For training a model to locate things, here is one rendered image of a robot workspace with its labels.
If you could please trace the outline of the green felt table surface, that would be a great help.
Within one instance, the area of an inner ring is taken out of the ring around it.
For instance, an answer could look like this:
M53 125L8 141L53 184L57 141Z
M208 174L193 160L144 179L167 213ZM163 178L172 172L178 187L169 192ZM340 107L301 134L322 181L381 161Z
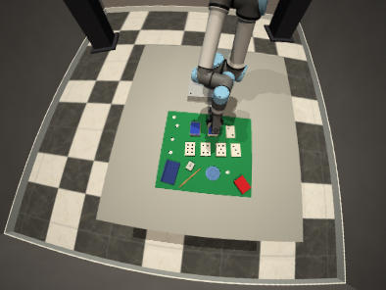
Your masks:
M173 116L176 116L174 119ZM218 136L208 136L207 119L210 115L168 112L162 144L156 185L157 188L172 190L251 197L252 196L252 123L251 119L222 116L224 124ZM200 136L190 136L190 122L200 122ZM176 127L176 125L179 127ZM226 126L234 126L235 138L226 138ZM174 138L173 141L171 139ZM195 142L195 156L185 156L185 142ZM211 155L201 156L201 142L211 143ZM226 157L216 157L216 143L226 143ZM240 144L241 157L231 157L231 144ZM169 153L172 151L172 154ZM161 177L166 160L180 163L174 185L162 182ZM194 163L192 170L187 164ZM219 169L219 178L209 180L206 177L208 167ZM200 169L198 172L196 172ZM229 170L229 174L226 171ZM196 173L195 173L196 172ZM187 180L195 173L189 180ZM235 183L243 175L251 188L242 194ZM187 180L181 187L179 187Z

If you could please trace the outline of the red rectangular tile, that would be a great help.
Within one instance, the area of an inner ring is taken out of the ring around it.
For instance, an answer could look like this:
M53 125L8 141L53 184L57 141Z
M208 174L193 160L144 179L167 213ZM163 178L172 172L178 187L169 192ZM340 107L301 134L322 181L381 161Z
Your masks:
M246 179L241 175L235 181L233 181L242 194L251 188Z

